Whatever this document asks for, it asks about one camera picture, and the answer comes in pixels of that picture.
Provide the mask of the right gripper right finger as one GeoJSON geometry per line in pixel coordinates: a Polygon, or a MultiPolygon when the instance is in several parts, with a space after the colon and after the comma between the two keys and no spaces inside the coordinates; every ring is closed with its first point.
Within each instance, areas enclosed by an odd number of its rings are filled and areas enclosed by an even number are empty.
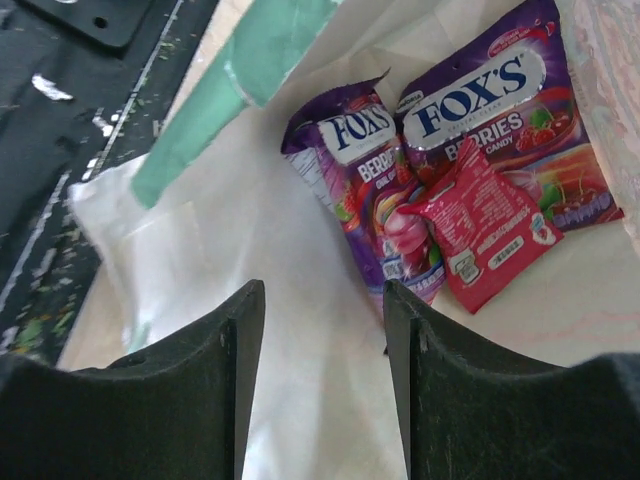
{"type": "Polygon", "coordinates": [[[411,479],[635,479],[639,357],[565,368],[509,350],[420,300],[383,293],[411,479]]]}

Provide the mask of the pink candy packet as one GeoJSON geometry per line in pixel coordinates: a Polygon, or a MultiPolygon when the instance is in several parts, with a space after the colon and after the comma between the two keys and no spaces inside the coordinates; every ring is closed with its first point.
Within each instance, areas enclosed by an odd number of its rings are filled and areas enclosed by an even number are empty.
{"type": "Polygon", "coordinates": [[[427,196],[399,212],[426,221],[449,288],[471,314],[564,238],[524,189],[493,169],[470,137],[427,196]]]}

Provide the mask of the purple berry candy packet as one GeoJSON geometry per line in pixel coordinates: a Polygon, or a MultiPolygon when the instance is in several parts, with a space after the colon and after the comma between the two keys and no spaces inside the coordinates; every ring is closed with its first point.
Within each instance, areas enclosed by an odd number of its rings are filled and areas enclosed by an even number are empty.
{"type": "Polygon", "coordinates": [[[584,127],[552,1],[524,1],[410,82],[395,112],[431,187],[466,137],[562,231],[622,218],[584,127]]]}
{"type": "Polygon", "coordinates": [[[335,214],[370,297],[398,280],[431,303],[445,282],[439,248],[419,218],[401,215],[425,188],[410,170],[378,78],[332,88],[289,120],[281,152],[335,214]]]}

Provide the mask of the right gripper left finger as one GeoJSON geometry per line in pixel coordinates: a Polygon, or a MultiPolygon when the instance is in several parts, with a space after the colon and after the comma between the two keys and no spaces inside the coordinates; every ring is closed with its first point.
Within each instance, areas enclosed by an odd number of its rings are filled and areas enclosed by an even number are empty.
{"type": "Polygon", "coordinates": [[[106,368],[1,358],[5,479],[238,479],[264,331],[265,287],[106,368]]]}

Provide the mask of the green paper gift bag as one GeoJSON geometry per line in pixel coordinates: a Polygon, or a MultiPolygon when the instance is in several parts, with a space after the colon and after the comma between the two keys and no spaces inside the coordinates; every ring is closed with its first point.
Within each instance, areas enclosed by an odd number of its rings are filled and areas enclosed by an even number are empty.
{"type": "MultiPolygon", "coordinates": [[[[187,169],[136,158],[73,186],[76,218],[124,310],[93,300],[72,346],[88,364],[115,340],[132,352],[216,308],[247,280],[266,320],[244,475],[402,479],[404,459],[381,321],[337,220],[281,156],[309,98],[384,76],[405,85],[463,47],[508,1],[337,1],[334,17],[268,103],[240,112],[187,169]]],[[[435,307],[526,356],[572,365],[639,349],[639,5],[562,1],[569,69],[621,221],[570,233],[478,314],[435,307]]]]}

